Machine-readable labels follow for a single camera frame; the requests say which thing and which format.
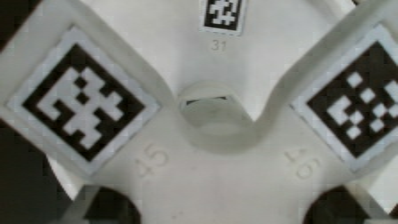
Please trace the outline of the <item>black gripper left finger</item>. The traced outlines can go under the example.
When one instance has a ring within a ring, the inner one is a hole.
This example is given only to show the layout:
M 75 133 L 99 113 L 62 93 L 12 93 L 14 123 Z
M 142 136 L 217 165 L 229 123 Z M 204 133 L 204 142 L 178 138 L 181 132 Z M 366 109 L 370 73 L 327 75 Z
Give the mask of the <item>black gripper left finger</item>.
M 142 224 L 128 197 L 108 187 L 85 185 L 55 224 Z

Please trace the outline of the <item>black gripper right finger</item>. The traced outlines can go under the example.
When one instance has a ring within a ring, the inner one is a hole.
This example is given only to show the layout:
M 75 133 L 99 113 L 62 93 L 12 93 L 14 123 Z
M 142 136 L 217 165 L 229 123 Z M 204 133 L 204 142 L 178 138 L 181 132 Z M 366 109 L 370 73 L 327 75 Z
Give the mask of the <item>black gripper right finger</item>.
M 398 205 L 387 212 L 366 190 L 339 185 L 313 201 L 302 224 L 364 224 L 368 220 L 394 220 L 398 224 Z

